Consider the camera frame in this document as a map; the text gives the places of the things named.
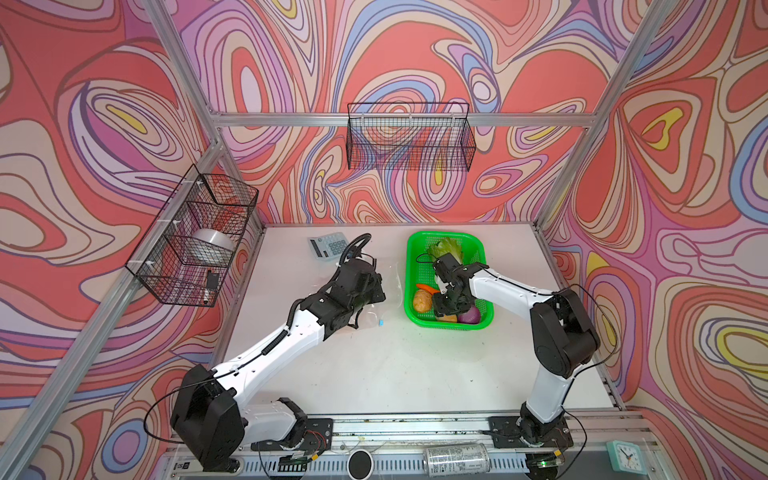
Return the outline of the toy potato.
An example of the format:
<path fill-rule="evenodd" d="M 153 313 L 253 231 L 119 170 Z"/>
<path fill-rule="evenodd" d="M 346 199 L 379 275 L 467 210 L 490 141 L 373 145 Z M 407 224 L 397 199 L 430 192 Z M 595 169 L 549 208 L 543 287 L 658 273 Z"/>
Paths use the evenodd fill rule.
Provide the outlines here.
<path fill-rule="evenodd" d="M 412 307 L 418 314 L 426 314 L 433 308 L 433 294 L 430 291 L 418 289 L 412 300 Z"/>

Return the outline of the clear zip top bag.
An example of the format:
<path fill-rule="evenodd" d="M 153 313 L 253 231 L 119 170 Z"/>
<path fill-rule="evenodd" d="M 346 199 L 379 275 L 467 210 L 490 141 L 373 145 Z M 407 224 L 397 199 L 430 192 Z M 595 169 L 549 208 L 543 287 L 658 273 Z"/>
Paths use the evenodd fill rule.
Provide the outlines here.
<path fill-rule="evenodd" d="M 382 276 L 381 288 L 385 300 L 365 307 L 359 318 L 359 325 L 363 330 L 394 325 L 403 313 L 404 270 L 400 262 L 394 257 L 380 258 L 377 272 Z"/>

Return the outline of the green plastic basket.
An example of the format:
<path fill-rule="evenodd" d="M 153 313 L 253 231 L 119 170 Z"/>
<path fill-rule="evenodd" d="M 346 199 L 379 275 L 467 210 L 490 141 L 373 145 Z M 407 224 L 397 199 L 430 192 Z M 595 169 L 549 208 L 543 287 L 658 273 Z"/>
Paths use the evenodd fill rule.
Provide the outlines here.
<path fill-rule="evenodd" d="M 463 250 L 463 263 L 482 262 L 486 260 L 483 243 L 475 236 L 461 232 L 449 231 L 419 231 L 412 234 L 406 244 L 406 270 L 404 283 L 404 311 L 406 316 L 416 325 L 424 328 L 476 331 L 490 326 L 494 316 L 494 307 L 490 302 L 477 300 L 475 306 L 482 314 L 481 322 L 477 325 L 464 325 L 458 323 L 444 323 L 436 320 L 436 314 L 432 310 L 426 314 L 418 314 L 412 307 L 414 293 L 418 290 L 417 284 L 430 285 L 437 289 L 433 262 L 427 248 L 443 237 L 456 238 Z"/>

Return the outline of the orange toy carrot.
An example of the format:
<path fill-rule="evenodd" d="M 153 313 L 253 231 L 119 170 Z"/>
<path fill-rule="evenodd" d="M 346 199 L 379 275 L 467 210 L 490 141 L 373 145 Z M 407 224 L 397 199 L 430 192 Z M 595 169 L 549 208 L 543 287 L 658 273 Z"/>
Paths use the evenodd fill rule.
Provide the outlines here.
<path fill-rule="evenodd" d="M 430 285 L 426 285 L 426 284 L 417 284 L 417 288 L 420 289 L 420 290 L 423 290 L 425 292 L 428 292 L 430 295 L 435 295 L 435 294 L 438 294 L 440 292 L 439 289 L 436 289 L 436 288 L 434 288 L 434 287 L 432 287 Z"/>

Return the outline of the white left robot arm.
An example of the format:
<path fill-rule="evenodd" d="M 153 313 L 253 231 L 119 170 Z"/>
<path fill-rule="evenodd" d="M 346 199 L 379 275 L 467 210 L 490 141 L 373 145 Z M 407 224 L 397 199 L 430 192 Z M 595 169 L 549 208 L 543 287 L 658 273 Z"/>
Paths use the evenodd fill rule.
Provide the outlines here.
<path fill-rule="evenodd" d="M 284 326 L 212 369 L 190 369 L 178 389 L 170 426 L 203 471 L 233 470 L 233 455 L 244 443 L 300 443 L 306 415 L 293 401 L 282 397 L 252 406 L 251 400 L 290 362 L 385 298 L 375 263 L 349 259 L 316 293 L 293 302 Z"/>

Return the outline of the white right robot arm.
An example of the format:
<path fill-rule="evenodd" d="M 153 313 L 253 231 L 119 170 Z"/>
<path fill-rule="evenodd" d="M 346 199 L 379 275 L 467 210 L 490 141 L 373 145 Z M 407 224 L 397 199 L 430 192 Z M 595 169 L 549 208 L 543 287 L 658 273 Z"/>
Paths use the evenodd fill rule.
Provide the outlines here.
<path fill-rule="evenodd" d="M 461 264 L 450 253 L 438 257 L 433 269 L 440 287 L 433 296 L 437 315 L 458 316 L 482 300 L 529 322 L 539 370 L 521 416 L 535 425 L 559 419 L 578 367 L 588 364 L 601 346 L 580 297 L 569 288 L 537 289 L 480 262 Z"/>

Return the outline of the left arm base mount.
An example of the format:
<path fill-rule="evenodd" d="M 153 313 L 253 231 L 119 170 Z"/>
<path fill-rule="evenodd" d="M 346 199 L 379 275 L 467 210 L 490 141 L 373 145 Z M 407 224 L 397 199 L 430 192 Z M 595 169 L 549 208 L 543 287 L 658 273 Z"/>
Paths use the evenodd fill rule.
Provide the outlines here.
<path fill-rule="evenodd" d="M 334 420 L 330 417 L 299 420 L 283 440 L 264 440 L 251 444 L 254 452 L 317 453 L 332 447 Z"/>

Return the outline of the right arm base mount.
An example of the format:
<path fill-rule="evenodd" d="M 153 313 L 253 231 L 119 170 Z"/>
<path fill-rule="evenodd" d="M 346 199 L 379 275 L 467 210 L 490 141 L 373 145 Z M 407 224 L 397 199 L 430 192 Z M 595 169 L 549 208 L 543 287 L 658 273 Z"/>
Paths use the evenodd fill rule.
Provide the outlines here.
<path fill-rule="evenodd" d="M 564 413 L 552 422 L 541 423 L 533 416 L 492 416 L 485 435 L 497 449 L 544 448 L 567 450 L 574 445 Z"/>

